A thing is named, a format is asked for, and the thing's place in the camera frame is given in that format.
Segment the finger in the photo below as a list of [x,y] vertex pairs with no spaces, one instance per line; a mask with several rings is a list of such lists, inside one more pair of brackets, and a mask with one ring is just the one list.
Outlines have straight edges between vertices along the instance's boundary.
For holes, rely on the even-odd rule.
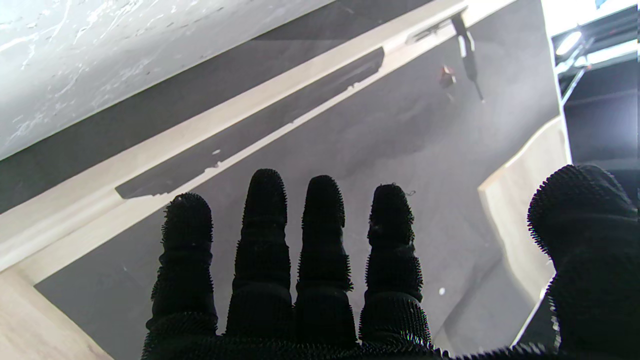
[[199,195],[176,196],[166,208],[162,229],[164,252],[152,290],[153,317],[147,328],[181,313],[205,314],[215,333],[218,322],[213,302],[211,211]]
[[329,176],[309,181],[302,216],[302,251],[295,306],[296,340],[353,346],[353,312],[347,292],[349,256],[342,246],[344,205],[338,185]]
[[256,171],[244,205],[227,336],[291,336],[291,262],[285,242],[287,204],[275,170]]
[[413,214],[404,191],[379,186],[369,217],[371,255],[367,264],[367,291],[360,315],[360,338],[384,341],[409,338],[430,343],[422,300],[422,272],[413,246]]
[[640,333],[637,209],[608,173],[568,165],[529,207],[532,237],[556,267],[548,289],[561,349],[623,358]]

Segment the white marble surface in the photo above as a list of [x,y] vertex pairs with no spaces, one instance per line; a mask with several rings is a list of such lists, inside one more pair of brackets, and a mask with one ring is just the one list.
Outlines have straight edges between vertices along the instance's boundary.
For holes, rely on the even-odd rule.
[[0,159],[331,1],[2,1]]

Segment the wooden panel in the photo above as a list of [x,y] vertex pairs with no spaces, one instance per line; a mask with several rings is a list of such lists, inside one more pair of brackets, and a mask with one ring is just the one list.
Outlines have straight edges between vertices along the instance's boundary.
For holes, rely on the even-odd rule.
[[0,354],[5,360],[111,360],[18,274],[0,274]]
[[570,162],[566,124],[561,115],[541,127],[478,187],[484,211],[504,247],[511,271],[532,304],[539,301],[555,270],[529,234],[529,203],[540,184]]

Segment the textured glove fabric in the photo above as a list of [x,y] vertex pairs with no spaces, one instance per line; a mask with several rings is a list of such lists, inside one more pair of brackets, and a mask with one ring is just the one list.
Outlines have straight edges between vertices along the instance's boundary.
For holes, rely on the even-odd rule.
[[[192,193],[167,206],[144,360],[450,359],[432,345],[420,306],[414,219],[400,187],[381,185],[374,193],[360,341],[347,298],[353,283],[337,184],[328,176],[309,182],[295,304],[286,202],[278,173],[258,170],[244,208],[224,334],[209,273],[209,207]],[[640,334],[637,210],[620,186],[600,169],[564,167],[534,196],[529,224],[557,270],[549,292],[560,350],[517,345],[458,359],[636,359],[630,337]]]

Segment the ceiling light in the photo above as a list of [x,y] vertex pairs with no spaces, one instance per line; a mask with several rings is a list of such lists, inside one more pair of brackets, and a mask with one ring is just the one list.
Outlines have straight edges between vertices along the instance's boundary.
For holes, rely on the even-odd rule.
[[556,55],[564,55],[568,53],[569,50],[573,49],[575,44],[578,43],[578,40],[580,40],[580,37],[582,37],[582,33],[580,31],[574,31],[573,33],[570,33],[569,35],[567,35],[567,37],[564,38],[560,46],[558,46],[558,50],[556,50]]

